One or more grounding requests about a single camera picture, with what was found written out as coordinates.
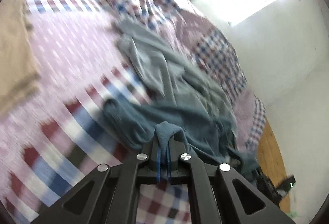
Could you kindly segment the dark teal fleece garment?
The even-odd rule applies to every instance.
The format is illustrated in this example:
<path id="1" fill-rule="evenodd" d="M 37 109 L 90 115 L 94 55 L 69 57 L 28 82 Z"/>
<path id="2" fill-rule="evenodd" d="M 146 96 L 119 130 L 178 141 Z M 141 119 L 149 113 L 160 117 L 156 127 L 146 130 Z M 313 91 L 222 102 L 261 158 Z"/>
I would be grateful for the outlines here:
<path id="1" fill-rule="evenodd" d="M 175 138 L 205 163 L 229 163 L 249 182 L 256 180 L 259 164 L 251 154 L 237 150 L 235 121 L 227 116 L 210 116 L 200 109 L 168 102 L 137 105 L 125 99 L 106 100 L 103 115 L 121 141 L 136 151 L 156 138 L 163 163 L 169 140 Z"/>

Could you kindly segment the light grey-blue garment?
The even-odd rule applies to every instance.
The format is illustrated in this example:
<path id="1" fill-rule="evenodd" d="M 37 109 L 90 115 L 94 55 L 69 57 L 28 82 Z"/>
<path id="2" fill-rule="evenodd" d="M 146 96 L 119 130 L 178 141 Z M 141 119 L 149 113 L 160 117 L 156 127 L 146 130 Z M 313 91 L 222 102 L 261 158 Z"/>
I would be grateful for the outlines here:
<path id="1" fill-rule="evenodd" d="M 128 19 L 117 22 L 123 33 L 118 49 L 126 55 L 157 101 L 188 106 L 210 116 L 234 116 L 222 88 L 158 35 Z"/>

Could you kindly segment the black device on floor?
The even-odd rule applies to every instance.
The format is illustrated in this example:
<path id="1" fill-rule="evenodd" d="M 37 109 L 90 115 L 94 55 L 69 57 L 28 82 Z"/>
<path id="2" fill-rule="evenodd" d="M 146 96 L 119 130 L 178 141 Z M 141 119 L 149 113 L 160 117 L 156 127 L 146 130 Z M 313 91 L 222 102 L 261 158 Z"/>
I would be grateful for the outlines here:
<path id="1" fill-rule="evenodd" d="M 281 200 L 288 195 L 295 185 L 295 177 L 294 175 L 290 175 L 275 186 L 272 180 L 260 168 L 256 170 L 255 179 L 257 189 L 278 207 Z"/>

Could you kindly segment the plaid purple bed sheet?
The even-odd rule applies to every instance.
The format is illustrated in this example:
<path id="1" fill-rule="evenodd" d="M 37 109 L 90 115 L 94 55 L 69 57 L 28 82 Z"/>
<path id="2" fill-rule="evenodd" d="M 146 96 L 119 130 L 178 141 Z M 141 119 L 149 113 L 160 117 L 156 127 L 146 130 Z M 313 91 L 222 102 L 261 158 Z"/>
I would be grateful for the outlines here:
<path id="1" fill-rule="evenodd" d="M 115 23 L 130 5 L 156 18 L 182 48 L 176 23 L 187 0 L 26 0 L 38 90 L 1 118 L 1 201 L 30 223 L 96 166 L 120 164 L 128 149 L 102 117 L 104 100 L 150 101 L 117 50 Z"/>

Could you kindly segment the beige cloth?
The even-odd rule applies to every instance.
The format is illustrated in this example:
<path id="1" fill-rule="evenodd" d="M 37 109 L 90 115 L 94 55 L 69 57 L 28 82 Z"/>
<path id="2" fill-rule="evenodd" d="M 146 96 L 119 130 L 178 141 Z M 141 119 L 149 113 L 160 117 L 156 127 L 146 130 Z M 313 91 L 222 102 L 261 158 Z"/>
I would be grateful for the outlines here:
<path id="1" fill-rule="evenodd" d="M 1 0 L 1 115 L 38 91 L 40 78 L 29 37 L 26 0 Z"/>

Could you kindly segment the plaid purple quilt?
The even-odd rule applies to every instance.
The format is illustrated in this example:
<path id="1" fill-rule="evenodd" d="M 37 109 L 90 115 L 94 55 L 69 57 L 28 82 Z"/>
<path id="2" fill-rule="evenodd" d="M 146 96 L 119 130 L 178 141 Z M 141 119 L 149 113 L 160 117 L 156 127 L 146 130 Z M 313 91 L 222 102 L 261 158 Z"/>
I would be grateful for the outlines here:
<path id="1" fill-rule="evenodd" d="M 139 21 L 215 80 L 237 121 L 237 148 L 255 153 L 265 126 L 263 103 L 248 85 L 235 48 L 189 0 L 107 0 L 122 15 Z"/>

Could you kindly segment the wooden bed frame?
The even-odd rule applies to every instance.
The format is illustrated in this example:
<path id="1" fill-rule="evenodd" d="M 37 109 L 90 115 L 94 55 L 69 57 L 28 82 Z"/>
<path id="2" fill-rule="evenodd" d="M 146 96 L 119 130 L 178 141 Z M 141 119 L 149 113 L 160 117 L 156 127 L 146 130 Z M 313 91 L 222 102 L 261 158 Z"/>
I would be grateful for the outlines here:
<path id="1" fill-rule="evenodd" d="M 275 186 L 277 186 L 284 178 L 290 176 L 286 174 L 280 148 L 268 121 L 265 122 L 263 133 L 260 136 L 256 157 L 260 169 L 272 180 Z M 281 200 L 279 208 L 286 214 L 291 212 L 289 193 Z"/>

